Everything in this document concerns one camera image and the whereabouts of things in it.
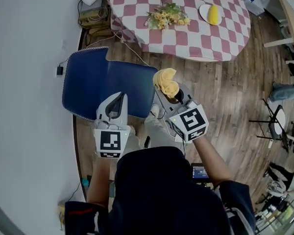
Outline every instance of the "white wall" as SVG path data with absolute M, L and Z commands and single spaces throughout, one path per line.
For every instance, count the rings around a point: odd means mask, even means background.
M 64 78 L 55 78 L 77 50 L 78 1 L 0 0 L 0 207 L 27 235 L 63 234 L 57 204 L 79 183 Z M 81 188 L 73 199 L 84 199 Z

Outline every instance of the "wall outlet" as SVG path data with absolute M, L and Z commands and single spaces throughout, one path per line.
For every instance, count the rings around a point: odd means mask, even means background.
M 67 41 L 66 40 L 62 40 L 62 47 L 63 50 L 66 50 L 67 48 Z

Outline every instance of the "blue chair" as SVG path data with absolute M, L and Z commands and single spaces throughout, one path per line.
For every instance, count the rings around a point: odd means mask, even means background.
M 146 118 L 155 89 L 154 67 L 108 61 L 108 47 L 84 49 L 73 53 L 67 64 L 62 104 L 74 115 L 94 121 L 98 106 L 110 95 L 124 92 L 128 96 L 128 114 Z

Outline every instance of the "checkered tablecloth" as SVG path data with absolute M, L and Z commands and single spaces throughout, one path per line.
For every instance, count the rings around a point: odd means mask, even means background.
M 181 58 L 208 58 L 228 61 L 247 44 L 250 19 L 242 0 L 165 0 L 181 5 L 190 25 L 170 25 L 169 29 L 145 26 L 147 12 L 161 0 L 108 0 L 112 9 L 111 29 L 122 33 L 124 42 L 137 42 L 143 51 L 167 53 Z M 208 24 L 199 14 L 202 4 L 215 4 L 222 16 L 219 25 Z

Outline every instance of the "yellow cloth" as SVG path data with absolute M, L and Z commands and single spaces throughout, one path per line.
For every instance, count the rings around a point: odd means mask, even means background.
M 163 94 L 167 95 L 168 98 L 174 98 L 174 96 L 179 91 L 178 83 L 172 81 L 173 76 L 175 75 L 176 70 L 167 68 L 164 70 L 158 71 L 153 76 L 153 84 L 158 87 L 162 91 Z

